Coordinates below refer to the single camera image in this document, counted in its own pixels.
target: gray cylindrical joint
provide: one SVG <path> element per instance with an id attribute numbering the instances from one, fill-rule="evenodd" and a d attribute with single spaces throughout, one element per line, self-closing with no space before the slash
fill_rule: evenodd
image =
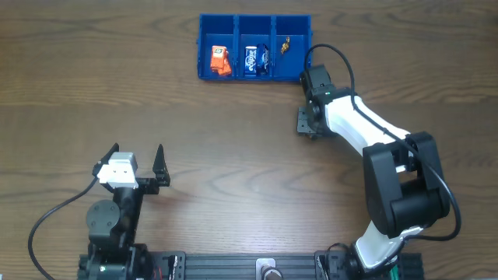
<path id="1" fill-rule="evenodd" d="M 280 271 L 276 270 L 274 267 L 265 264 L 261 267 L 261 279 L 262 280 L 282 280 L 283 277 Z"/>

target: wooden tabletop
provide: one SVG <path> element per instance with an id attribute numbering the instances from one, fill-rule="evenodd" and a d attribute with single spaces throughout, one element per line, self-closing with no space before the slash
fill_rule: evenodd
<path id="1" fill-rule="evenodd" d="M 198 15 L 306 13 L 314 43 L 343 50 L 357 92 L 392 124 L 428 131 L 461 207 L 446 243 L 413 241 L 427 278 L 498 277 L 498 5 L 494 1 L 3 1 L 0 3 L 0 274 L 42 279 L 33 224 L 80 192 L 115 143 L 172 187 L 144 198 L 137 242 L 187 253 L 314 252 L 363 235 L 361 156 L 342 138 L 296 134 L 292 83 L 197 77 Z M 316 51 L 336 85 L 337 55 Z M 100 186 L 52 215 L 34 250 L 75 278 Z M 451 213 L 428 234 L 449 233 Z"/>

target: green strip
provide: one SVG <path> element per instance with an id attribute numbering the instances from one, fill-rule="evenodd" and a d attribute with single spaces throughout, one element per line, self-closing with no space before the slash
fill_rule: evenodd
<path id="1" fill-rule="evenodd" d="M 395 265 L 391 271 L 389 272 L 389 274 L 391 275 L 391 280 L 399 280 L 399 276 L 398 276 L 398 266 Z"/>

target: gold object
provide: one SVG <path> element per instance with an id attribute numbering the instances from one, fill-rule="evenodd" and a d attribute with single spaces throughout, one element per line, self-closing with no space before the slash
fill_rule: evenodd
<path id="1" fill-rule="evenodd" d="M 290 47 L 290 38 L 289 36 L 287 36 L 286 42 L 282 44 L 282 49 L 280 50 L 280 53 L 281 54 L 285 53 L 286 51 L 289 50 L 289 47 Z"/>

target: blue tray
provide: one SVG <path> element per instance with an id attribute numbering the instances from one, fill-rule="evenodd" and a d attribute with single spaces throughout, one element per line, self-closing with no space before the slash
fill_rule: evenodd
<path id="1" fill-rule="evenodd" d="M 310 15 L 229 15 L 201 14 L 197 73 L 204 80 L 299 81 L 304 55 L 311 47 Z M 290 48 L 280 54 L 282 44 L 290 37 Z M 270 53 L 269 75 L 245 76 L 246 46 L 266 44 Z M 221 76 L 210 68 L 213 45 L 229 51 L 232 75 Z"/>

